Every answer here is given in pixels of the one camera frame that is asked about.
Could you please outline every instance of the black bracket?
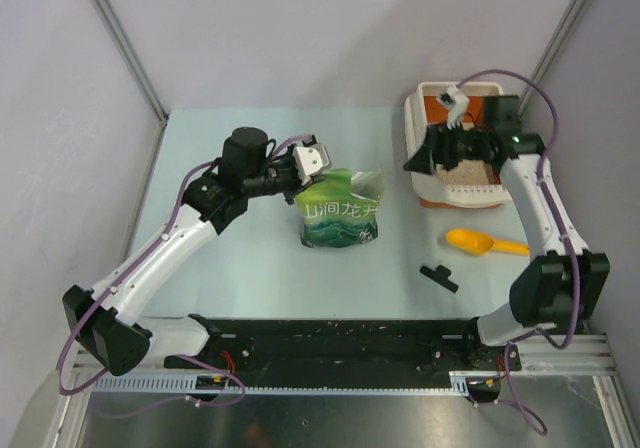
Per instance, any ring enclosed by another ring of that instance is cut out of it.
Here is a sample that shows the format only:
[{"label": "black bracket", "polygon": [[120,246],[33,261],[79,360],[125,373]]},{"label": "black bracket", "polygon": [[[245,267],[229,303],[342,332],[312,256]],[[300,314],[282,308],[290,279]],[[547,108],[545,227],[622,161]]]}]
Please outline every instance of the black bracket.
[{"label": "black bracket", "polygon": [[520,352],[511,347],[504,360],[504,346],[486,346],[476,334],[446,337],[431,345],[431,367],[434,371],[498,371],[498,359],[509,363],[511,371],[520,371]]},{"label": "black bracket", "polygon": [[456,285],[453,281],[449,280],[449,277],[451,276],[451,270],[446,266],[438,265],[435,270],[432,270],[428,266],[422,265],[422,268],[420,268],[420,273],[422,273],[427,278],[431,278],[433,281],[446,288],[451,293],[456,293],[458,291],[459,286]]},{"label": "black bracket", "polygon": [[[94,303],[90,291],[72,286],[62,297],[69,328],[73,330]],[[115,376],[137,366],[149,351],[151,332],[128,326],[116,318],[114,309],[98,307],[76,340]]]}]

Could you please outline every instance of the light blue table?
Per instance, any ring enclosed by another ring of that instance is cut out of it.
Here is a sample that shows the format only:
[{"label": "light blue table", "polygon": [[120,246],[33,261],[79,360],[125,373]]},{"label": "light blue table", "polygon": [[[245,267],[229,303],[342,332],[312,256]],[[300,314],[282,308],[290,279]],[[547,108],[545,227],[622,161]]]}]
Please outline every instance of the light blue table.
[{"label": "light blue table", "polygon": [[[173,111],[134,248],[166,220],[184,174],[219,156],[225,138],[243,125],[259,127],[278,141],[314,133],[334,167],[383,169],[387,191],[378,211],[380,237],[342,250],[305,248],[298,237],[297,207],[281,196],[252,200],[245,215],[162,287],[146,316],[470,318],[507,301],[528,260],[501,254],[475,258],[450,247],[444,236],[453,228],[470,228],[524,242],[515,208],[422,208],[401,168],[406,147],[400,108]],[[421,275],[422,264],[449,267],[458,293]]]}]

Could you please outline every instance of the black plastic piece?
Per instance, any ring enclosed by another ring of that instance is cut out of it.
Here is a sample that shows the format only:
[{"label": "black plastic piece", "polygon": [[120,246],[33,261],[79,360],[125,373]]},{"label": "black plastic piece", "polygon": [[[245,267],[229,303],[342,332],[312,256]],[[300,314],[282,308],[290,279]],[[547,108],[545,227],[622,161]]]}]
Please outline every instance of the black plastic piece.
[{"label": "black plastic piece", "polygon": [[435,270],[432,270],[428,266],[422,265],[420,273],[424,276],[431,278],[443,288],[446,288],[451,293],[456,293],[459,286],[449,280],[451,276],[451,270],[446,266],[438,265]]},{"label": "black plastic piece", "polygon": [[[609,274],[604,254],[584,251],[580,267],[580,319],[589,319]],[[509,305],[523,326],[554,322],[566,325],[573,307],[573,276],[568,256],[549,253],[536,257],[511,285]]]},{"label": "black plastic piece", "polygon": [[520,98],[518,95],[484,97],[482,123],[498,135],[513,136],[522,133]]},{"label": "black plastic piece", "polygon": [[[515,353],[509,358],[511,371],[520,371],[520,353],[514,346]],[[470,329],[460,337],[447,336],[433,343],[431,349],[431,366],[435,371],[496,371],[498,358],[503,359],[504,346],[485,346],[480,342],[477,332],[477,318]]]},{"label": "black plastic piece", "polygon": [[[271,159],[267,154],[270,143],[275,141],[269,140],[258,128],[234,130],[224,142],[222,157],[216,165],[189,184],[183,203],[196,209],[202,221],[211,222],[218,234],[247,211],[250,198],[282,193],[285,201],[292,204],[295,196],[308,185],[302,186],[293,157],[294,147]],[[315,143],[312,137],[305,146]],[[318,175],[311,183],[322,179]]]},{"label": "black plastic piece", "polygon": [[[69,328],[73,329],[93,304],[91,292],[77,285],[62,297]],[[115,318],[114,310],[98,307],[82,328],[77,341],[113,375],[131,371],[149,351],[151,333],[138,325],[127,326]]]},{"label": "black plastic piece", "polygon": [[447,92],[442,93],[440,96],[438,96],[438,101],[440,101],[440,103],[445,106],[450,106],[453,104],[453,98],[451,98],[451,95]]},{"label": "black plastic piece", "polygon": [[492,403],[500,396],[502,383],[498,378],[497,381],[491,380],[487,383],[482,378],[467,378],[467,389],[469,390],[469,398],[478,403]]},{"label": "black plastic piece", "polygon": [[199,375],[196,378],[196,390],[210,390],[212,388],[220,388],[223,387],[226,382],[226,378],[218,374]]},{"label": "black plastic piece", "polygon": [[223,186],[240,186],[246,178],[258,176],[265,168],[269,137],[248,126],[236,128],[224,142],[218,175]]},{"label": "black plastic piece", "polygon": [[542,154],[544,143],[537,133],[502,135],[481,128],[449,128],[446,123],[427,126],[425,139],[404,169],[432,175],[436,166],[453,170],[463,160],[479,160],[499,172],[507,159]]}]

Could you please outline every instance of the metal pole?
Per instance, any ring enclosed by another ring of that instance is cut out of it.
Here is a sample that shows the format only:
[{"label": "metal pole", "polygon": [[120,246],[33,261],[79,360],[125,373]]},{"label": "metal pole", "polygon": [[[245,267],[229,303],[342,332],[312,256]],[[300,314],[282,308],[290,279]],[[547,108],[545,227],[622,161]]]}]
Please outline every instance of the metal pole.
[{"label": "metal pole", "polygon": [[129,41],[129,38],[127,37],[127,34],[122,27],[122,24],[118,20],[118,17],[116,16],[113,8],[111,7],[111,4],[109,3],[109,0],[91,1],[93,2],[93,5],[98,12],[98,15],[100,15],[100,18],[104,22],[105,27],[109,32],[109,35],[111,36],[111,39],[116,45],[116,48],[118,48],[118,51],[122,55],[122,58],[127,65],[127,68],[129,68],[129,71],[131,72],[134,81],[138,85],[138,88],[140,88],[140,91],[147,100],[147,103],[158,118],[158,122],[160,123],[160,125],[164,126],[165,121],[168,117],[167,112],[162,107],[160,99],[158,98],[153,85],[151,85],[149,77],[142,67],[142,63],[140,63],[140,59],[136,55],[135,50],[133,49],[133,46]]},{"label": "metal pole", "polygon": [[149,186],[151,185],[151,178],[153,177],[153,170],[156,167],[156,163],[158,161],[158,156],[160,155],[160,148],[162,147],[162,140],[164,139],[164,134],[166,132],[166,123],[162,123],[160,127],[160,131],[156,134],[156,138],[153,142],[153,152],[151,154],[151,160],[149,160],[149,164],[145,170],[144,174],[144,182],[142,183],[142,187],[140,188],[140,193],[138,194],[138,199],[136,200],[136,207],[133,213],[133,218],[131,223],[129,224],[129,228],[127,229],[127,241],[124,245],[122,255],[120,257],[121,261],[126,260],[129,255],[131,255],[131,251],[133,248],[133,239],[135,237],[136,232],[138,231],[138,226],[140,225],[140,218],[142,217],[142,208],[144,207],[144,202],[147,199],[147,194],[149,193]]},{"label": "metal pole", "polygon": [[[531,76],[531,79],[536,83],[541,83],[553,63],[558,58],[562,48],[564,47],[569,35],[573,31],[580,17],[587,8],[591,0],[571,0],[569,6],[562,15],[562,19],[553,33],[549,44],[547,45],[542,58],[538,62],[536,69]],[[520,104],[520,114],[523,114],[527,109],[531,96],[535,94],[535,91],[527,86],[522,94],[522,103]]]}]

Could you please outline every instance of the table surface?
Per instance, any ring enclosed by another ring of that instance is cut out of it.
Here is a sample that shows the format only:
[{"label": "table surface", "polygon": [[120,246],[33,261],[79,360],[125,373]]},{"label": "table surface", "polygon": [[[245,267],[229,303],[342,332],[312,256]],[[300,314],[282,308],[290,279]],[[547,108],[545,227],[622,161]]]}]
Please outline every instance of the table surface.
[{"label": "table surface", "polygon": [[[400,108],[217,109],[171,113],[134,248],[167,219],[184,174],[222,153],[238,126],[281,141],[314,133],[334,167],[382,169],[380,236],[344,249],[301,245],[301,215],[281,196],[251,200],[246,214],[191,257],[160,289],[146,316],[199,313],[224,318],[450,319],[480,316],[508,300],[528,259],[473,257],[449,246],[454,228],[525,242],[512,203],[498,209],[425,209],[402,170],[407,158]],[[438,264],[460,285],[450,293],[419,273]]]},{"label": "table surface", "polygon": [[[525,404],[547,424],[540,437],[506,406],[473,408],[447,396],[250,395],[222,409],[173,402],[127,420],[89,409],[79,447],[613,447],[591,377],[518,378]],[[511,397],[503,386],[501,398]],[[107,413],[167,395],[94,393]]]}]

